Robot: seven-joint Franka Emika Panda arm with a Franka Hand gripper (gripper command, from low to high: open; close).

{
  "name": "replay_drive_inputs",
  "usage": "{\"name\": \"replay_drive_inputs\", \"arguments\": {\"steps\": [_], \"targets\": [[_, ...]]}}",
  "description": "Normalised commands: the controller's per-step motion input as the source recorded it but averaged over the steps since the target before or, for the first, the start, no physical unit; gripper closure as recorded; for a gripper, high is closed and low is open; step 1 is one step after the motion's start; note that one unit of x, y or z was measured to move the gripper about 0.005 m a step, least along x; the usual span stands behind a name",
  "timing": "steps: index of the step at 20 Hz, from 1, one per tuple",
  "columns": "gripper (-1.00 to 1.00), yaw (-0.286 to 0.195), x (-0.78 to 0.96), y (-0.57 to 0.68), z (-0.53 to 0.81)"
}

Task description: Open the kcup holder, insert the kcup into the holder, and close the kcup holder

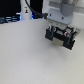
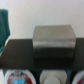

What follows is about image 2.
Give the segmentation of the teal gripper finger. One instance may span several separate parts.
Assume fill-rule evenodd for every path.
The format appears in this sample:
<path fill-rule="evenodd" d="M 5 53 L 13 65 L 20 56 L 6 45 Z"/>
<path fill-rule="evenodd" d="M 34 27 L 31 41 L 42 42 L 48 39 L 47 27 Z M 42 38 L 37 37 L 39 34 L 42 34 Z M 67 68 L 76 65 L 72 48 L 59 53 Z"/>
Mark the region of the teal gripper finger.
<path fill-rule="evenodd" d="M 5 43 L 10 36 L 10 28 L 8 21 L 8 11 L 6 9 L 0 10 L 0 55 L 3 53 Z"/>

